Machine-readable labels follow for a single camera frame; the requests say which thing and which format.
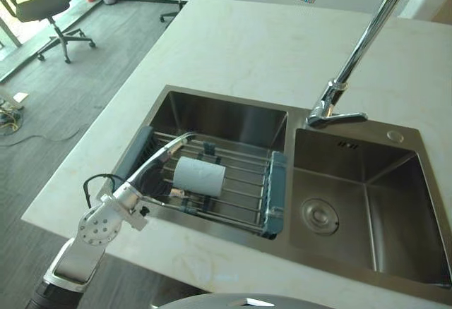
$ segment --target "paper towel roll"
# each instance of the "paper towel roll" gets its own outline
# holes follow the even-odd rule
[[[199,159],[181,157],[174,171],[173,186],[194,193],[218,197],[226,168]]]

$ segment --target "drain strainer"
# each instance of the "drain strainer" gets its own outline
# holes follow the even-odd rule
[[[303,222],[315,234],[328,236],[338,230],[338,215],[326,201],[318,198],[306,200],[303,202],[300,211]]]

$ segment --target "dish rack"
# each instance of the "dish rack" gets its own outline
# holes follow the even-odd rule
[[[153,129],[146,133],[150,140],[147,141],[147,148],[142,150],[145,153],[142,161],[177,137]],[[130,150],[140,152],[133,145]],[[225,167],[225,179],[219,197],[172,187],[174,170],[183,156]],[[155,204],[266,238],[275,238],[283,229],[286,159],[280,152],[197,134],[165,163],[161,179],[165,185],[159,189],[164,192],[150,195],[151,202]]]

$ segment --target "stainless steel sink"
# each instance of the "stainless steel sink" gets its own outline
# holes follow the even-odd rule
[[[451,286],[416,152],[298,129],[294,164],[291,244],[355,267]]]
[[[168,136],[196,131],[224,150],[264,161],[273,150],[284,153],[284,227],[270,240],[165,207],[152,206],[150,216],[343,277],[452,304],[451,229],[419,132],[374,121],[307,130],[308,114],[308,109],[167,86],[144,126]],[[182,155],[190,156],[192,149],[185,149]],[[248,174],[232,177],[252,180]],[[243,199],[235,195],[232,201]],[[220,208],[227,216],[255,220],[244,210]]]

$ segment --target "countertop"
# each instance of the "countertop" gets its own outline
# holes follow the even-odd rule
[[[165,85],[310,108],[369,19],[322,8],[190,1],[23,219],[73,236],[86,211],[84,180],[113,170]],[[337,112],[365,111],[372,120],[420,130],[452,225],[452,26],[390,19],[349,84]],[[160,219],[149,219],[142,232],[123,225],[107,252],[214,292],[274,293],[337,309],[446,307]]]

